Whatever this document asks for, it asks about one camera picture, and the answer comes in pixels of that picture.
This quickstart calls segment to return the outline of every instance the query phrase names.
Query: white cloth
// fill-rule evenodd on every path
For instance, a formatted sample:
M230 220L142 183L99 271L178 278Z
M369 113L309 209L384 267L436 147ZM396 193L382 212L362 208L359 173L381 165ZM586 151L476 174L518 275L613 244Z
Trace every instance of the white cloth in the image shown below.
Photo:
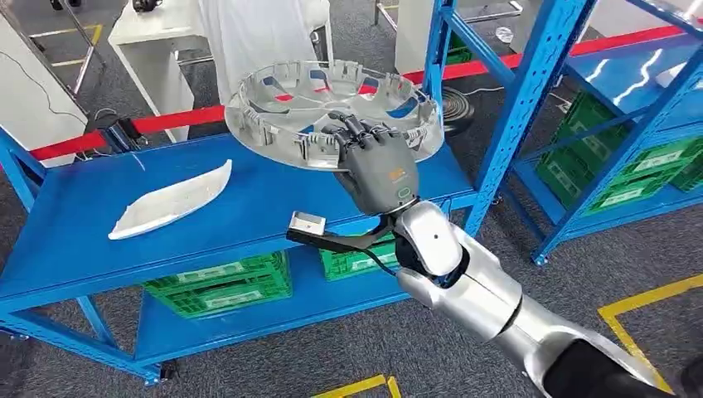
M222 104L230 101L240 80L253 71L280 61L317 59L307 26L310 21L303 16L301 2L306 0L199 2Z

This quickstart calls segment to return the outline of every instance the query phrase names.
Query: gray carpet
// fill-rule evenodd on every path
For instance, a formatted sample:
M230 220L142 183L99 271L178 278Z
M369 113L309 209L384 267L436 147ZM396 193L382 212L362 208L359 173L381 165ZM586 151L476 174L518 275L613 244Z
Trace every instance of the gray carpet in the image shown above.
M28 7L26 17L54 21L46 4L16 2ZM81 12L85 23L113 21L117 2L92 0ZM332 25L337 57L377 70L393 68L393 32L384 22L372 26L371 1L332 0ZM494 30L486 27L485 32ZM146 104L122 69L103 34L100 50L108 65L100 85L92 70L81 103L89 110L110 106L122 114L149 114ZM212 66L185 70L196 90L196 106L214 104ZM487 77L457 80L451 85L468 92L493 87ZM558 90L573 96L569 85ZM460 164L475 176L497 120L503 92L472 96L480 115L468 133L449 140ZM549 138L559 123L559 100L550 97L525 142L534 148ZM193 128L191 137L224 131L222 125ZM539 212L518 184L518 196L537 216ZM0 178L0 261L4 261L24 220L24 211L7 181ZM516 213L501 204L491 209L479 240L502 261L525 291L547 308L614 338L596 309L632 294L703 272L698 235L703 231L703 207L690 207L560 245L545 268L529 261L536 239ZM96 297L104 316L125 350L132 350L140 290L120 289ZM681 368L703 353L703 296L689 292L622 316L624 327L677 391ZM90 333L73 302L44 308L52 318ZM532 396L534 390L490 344L479 342L447 319L421 305L405 301L356 313L254 341L203 352L179 360L180 377L145 388L139 379L63 352L43 342L9 342L0 335L0 396L310 396L379 373L396 376L404 396ZM388 396L375 389L362 396Z

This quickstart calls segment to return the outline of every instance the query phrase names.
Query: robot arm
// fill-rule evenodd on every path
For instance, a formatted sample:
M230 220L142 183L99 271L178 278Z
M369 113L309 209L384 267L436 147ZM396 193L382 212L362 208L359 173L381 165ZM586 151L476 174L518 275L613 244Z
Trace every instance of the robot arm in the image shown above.
M481 339L493 340L545 396L669 396L653 387L652 372L639 360L524 295L498 258L451 224L435 204L412 206L399 217L395 231L415 240L412 246L425 271L399 269L396 277L403 290ZM439 239L435 236L445 236L462 253L454 267L458 275L448 274L444 285L435 283L429 270L445 267L451 250L433 246L432 240Z
M421 201L417 168L400 133L353 115L331 117L347 126L327 129L340 143L340 165L349 170L337 179L381 223L361 237L336 236L324 232L323 218L296 212L289 239L368 252L378 237L393 231L400 287L481 339L493 340L545 396L669 396L653 387L653 374L640 361L524 295L495 255L435 204Z

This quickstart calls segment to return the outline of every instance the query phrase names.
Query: blue shelf surface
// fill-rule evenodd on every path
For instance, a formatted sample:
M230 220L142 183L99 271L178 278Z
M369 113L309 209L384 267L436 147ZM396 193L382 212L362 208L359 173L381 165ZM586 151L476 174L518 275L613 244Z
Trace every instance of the blue shelf surface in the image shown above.
M571 56L566 71L616 115L653 104L664 92L655 77L688 61L701 43L688 35L615 47L583 56ZM703 90L684 96L662 129L703 124Z
M409 297L395 278L380 270L326 281L319 252L311 247L293 248L288 257L293 281L291 298L251 305L221 316L181 318L144 294L135 360L139 365L158 363Z
M0 275L0 311L116 289L295 245L285 240L293 211L327 218L331 230L361 233L376 218L359 213L329 172L288 167L220 134L50 169ZM171 225L125 240L107 235L144 193L232 159L225 190ZM419 194L452 208L476 192L445 145L419 163Z
M547 215L552 225L556 225L566 213L566 209L535 172L537 162L538 160L515 162L513 171L540 206L540 209ZM652 197L616 206L610 210L599 211L588 216L581 216L571 223L570 229L565 234L566 239L658 216L702 202L703 187L683 192L668 184Z

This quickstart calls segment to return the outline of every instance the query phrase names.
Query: yellow tape line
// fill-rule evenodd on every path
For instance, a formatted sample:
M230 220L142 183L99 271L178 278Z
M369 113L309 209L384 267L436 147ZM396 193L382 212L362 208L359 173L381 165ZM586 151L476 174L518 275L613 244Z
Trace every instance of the yellow tape line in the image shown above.
M93 31L93 46L98 44L98 40L100 40L100 35L103 33L103 26L98 24L95 25L95 30Z
M674 391L671 389L671 387L667 384L666 381L664 381L664 378L662 375L659 373L659 371L652 365L652 363L647 359L647 357L644 356L644 352L638 347L637 344L635 344L635 341L633 338L625 332L625 328L623 328L623 325L615 318L614 315L607 315L605 313L602 313L599 309L600 316L603 317L605 322L610 326L611 329L613 329L613 332L615 333L615 336L617 336L620 339L620 342L623 343L625 346L625 349L627 349L630 352L630 355L633 357L636 357L642 363L647 365L648 368L652 369L654 372L654 382L657 384L657 388L660 390L664 390L670 394L673 394Z
M398 382L395 377L388 377L388 390L390 390L391 398L400 398L400 390L398 389Z
M85 58L81 58L79 60L73 60L73 61L55 62L55 63L51 64L51 66L54 66L54 67L69 66L69 65L82 64L83 62L85 62Z
M378 386L383 386L384 384L385 377L383 375L378 375L362 381L357 381L356 383L350 384L348 386L339 387L332 391L323 392L322 394L315 396L314 398L337 398L339 396L350 396L352 394L356 394L364 390L370 390Z
M688 279L683 279L678 282L674 282L673 284L667 284L661 288L648 290L647 292L624 298L616 303L612 303L598 309L600 316L603 317L603 320L605 320L608 326L613 329L615 336L620 339L620 342L623 343L630 354L653 370L657 387L672 394L673 390L671 387L666 381L664 381L664 378L659 371L644 356L644 352L642 352L633 338L625 331L623 325L615 317L622 313L626 313L627 311L632 311L634 309L644 307L645 305L656 303L657 301L661 301L663 299L669 299L670 297L677 296L678 294L683 294L688 290L701 287L703 287L703 274L693 276Z
M90 39L90 42L93 43L93 46L97 45L98 41L100 40L100 35L103 34L103 26L101 24L97 24L97 25L88 25L83 28L85 30L94 29L93 30L93 37ZM63 31L39 33L39 34L33 35L31 37L51 36L51 35L55 35L55 34L59 34L59 33L67 33L67 32L77 32L77 30L76 29L64 29ZM84 61L85 61L85 58L81 58L79 60L55 62L55 63L51 64L51 66L59 67L59 66L78 65L78 64L82 64Z
M703 287L703 274L690 277L689 279L683 279L678 282L674 282L673 284L662 286L661 288L649 290L636 296L625 298L617 303L612 303L602 307L599 309L599 312L603 310L612 315L619 315L620 313L626 313L627 311L632 311L633 309L640 308L663 299L668 299L678 294L685 293L687 290L700 287Z

